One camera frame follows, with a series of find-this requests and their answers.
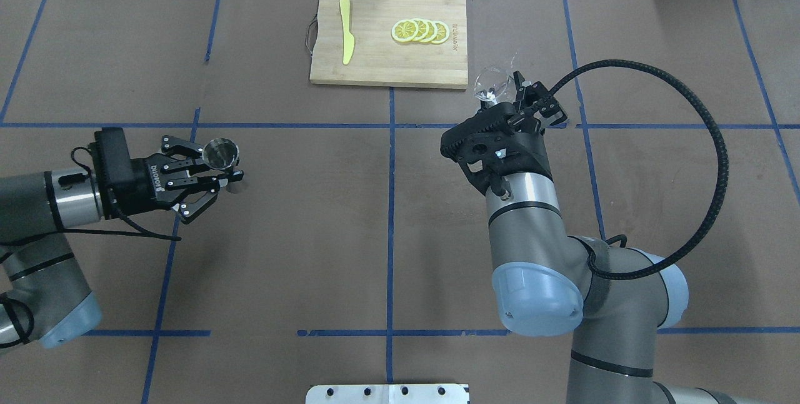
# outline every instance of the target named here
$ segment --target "white bracket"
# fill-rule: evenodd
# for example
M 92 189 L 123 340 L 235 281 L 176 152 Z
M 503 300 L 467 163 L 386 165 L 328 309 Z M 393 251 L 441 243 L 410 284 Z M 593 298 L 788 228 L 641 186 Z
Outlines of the white bracket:
M 463 384 L 314 386 L 306 404 L 469 404 Z

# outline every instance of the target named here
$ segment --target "knife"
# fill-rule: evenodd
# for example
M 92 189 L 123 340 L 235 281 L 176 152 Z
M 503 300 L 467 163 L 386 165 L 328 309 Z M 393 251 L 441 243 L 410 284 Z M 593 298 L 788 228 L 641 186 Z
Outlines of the knife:
M 349 0 L 339 0 L 339 10 L 342 13 L 342 33 L 344 34 L 342 43 L 342 63 L 349 64 L 353 58 L 353 49 L 355 48 L 355 37 L 349 31 L 349 17 L 351 16 Z

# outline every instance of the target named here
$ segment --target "sliced lemon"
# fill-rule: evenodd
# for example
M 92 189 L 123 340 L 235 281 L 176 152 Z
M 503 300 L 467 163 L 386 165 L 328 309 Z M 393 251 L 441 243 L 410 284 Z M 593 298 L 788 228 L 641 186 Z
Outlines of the sliced lemon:
M 434 22 L 429 21 L 428 19 L 425 20 L 425 23 L 429 27 L 428 36 L 419 40 L 420 43 L 430 43 L 436 38 L 436 34 L 439 33 L 439 28 Z
M 434 21 L 436 26 L 436 36 L 431 40 L 431 44 L 442 44 L 449 39 L 449 26 L 442 21 Z
M 417 23 L 417 36 L 414 37 L 414 41 L 419 41 L 423 38 L 428 38 L 428 32 L 431 30 L 431 27 L 428 26 L 428 20 L 422 18 L 414 18 L 414 22 Z
M 408 43 L 417 36 L 419 26 L 413 19 L 401 19 L 392 27 L 392 38 L 400 43 Z

